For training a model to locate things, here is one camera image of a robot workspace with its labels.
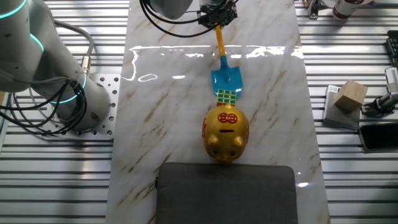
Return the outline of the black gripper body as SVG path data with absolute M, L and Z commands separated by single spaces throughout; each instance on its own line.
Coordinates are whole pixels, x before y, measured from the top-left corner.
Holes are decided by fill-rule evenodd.
M 221 25 L 227 18 L 232 22 L 238 17 L 236 3 L 236 1 L 200 1 L 200 10 L 197 12 L 198 23 L 208 25 L 209 19 L 217 19 Z

